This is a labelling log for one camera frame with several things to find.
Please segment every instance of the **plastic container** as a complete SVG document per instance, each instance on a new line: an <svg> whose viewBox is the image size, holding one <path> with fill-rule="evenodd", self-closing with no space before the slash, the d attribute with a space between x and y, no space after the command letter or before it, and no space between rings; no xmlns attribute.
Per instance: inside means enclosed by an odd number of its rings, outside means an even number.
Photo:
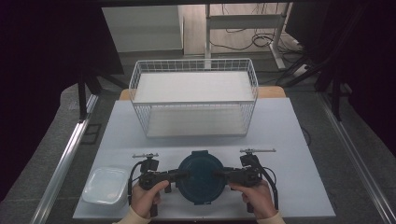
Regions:
<svg viewBox="0 0 396 224"><path fill-rule="evenodd" d="M146 137L245 136L258 84L250 59L139 61L129 93Z"/></svg>
<svg viewBox="0 0 396 224"><path fill-rule="evenodd" d="M127 201L126 184L128 174L125 170L113 167L98 168L91 173L82 192L82 199L112 207L121 207Z"/></svg>

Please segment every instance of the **white table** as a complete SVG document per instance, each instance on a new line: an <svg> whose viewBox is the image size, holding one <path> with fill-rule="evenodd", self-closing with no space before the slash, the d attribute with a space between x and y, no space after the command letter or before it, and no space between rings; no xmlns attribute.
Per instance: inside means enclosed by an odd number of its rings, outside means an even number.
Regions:
<svg viewBox="0 0 396 224"><path fill-rule="evenodd" d="M289 98L259 99L246 137L147 139L131 102L117 101L92 170L120 167L130 171L133 154L159 153L159 171L176 169L194 150L208 150L224 166L241 167L241 148L275 148L256 153L263 166L276 173L279 210L283 217L334 217L329 198L304 140ZM226 186L210 205L193 205L172 185L162 193L158 219L213 220L253 218L237 191ZM80 198L73 218L122 218L128 209L98 206Z"/></svg>

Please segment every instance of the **human hand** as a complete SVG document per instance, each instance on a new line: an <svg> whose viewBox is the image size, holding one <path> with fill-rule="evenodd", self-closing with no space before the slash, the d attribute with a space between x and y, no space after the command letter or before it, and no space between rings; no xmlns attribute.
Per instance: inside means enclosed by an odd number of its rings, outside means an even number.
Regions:
<svg viewBox="0 0 396 224"><path fill-rule="evenodd" d="M251 188L243 187L236 183L229 183L228 185L232 189L242 192L242 200L244 203L250 203L254 207L254 216L257 219L265 219L277 214L268 183L265 180Z"/></svg>
<svg viewBox="0 0 396 224"><path fill-rule="evenodd" d="M169 181L164 180L156 184L152 189L144 190L136 183L132 188L131 207L134 211L144 218L150 218L149 210L153 204L161 202L160 190L166 188Z"/></svg>

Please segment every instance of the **dark blue lid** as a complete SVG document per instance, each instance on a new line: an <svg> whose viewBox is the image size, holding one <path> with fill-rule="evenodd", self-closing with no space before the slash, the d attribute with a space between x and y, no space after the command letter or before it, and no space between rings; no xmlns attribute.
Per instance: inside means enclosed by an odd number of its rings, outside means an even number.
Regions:
<svg viewBox="0 0 396 224"><path fill-rule="evenodd" d="M213 175L215 170L222 170L223 166L207 150L193 151L178 169L190 172L190 178L180 179L176 184L180 193L194 204L211 204L227 183L224 177Z"/></svg>

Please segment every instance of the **white wire basket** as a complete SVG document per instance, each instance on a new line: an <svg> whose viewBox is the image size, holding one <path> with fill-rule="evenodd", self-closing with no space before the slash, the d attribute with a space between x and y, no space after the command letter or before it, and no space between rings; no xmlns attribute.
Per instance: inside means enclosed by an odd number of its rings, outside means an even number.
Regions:
<svg viewBox="0 0 396 224"><path fill-rule="evenodd" d="M258 84L250 59L139 61L129 93L146 137L245 136Z"/></svg>

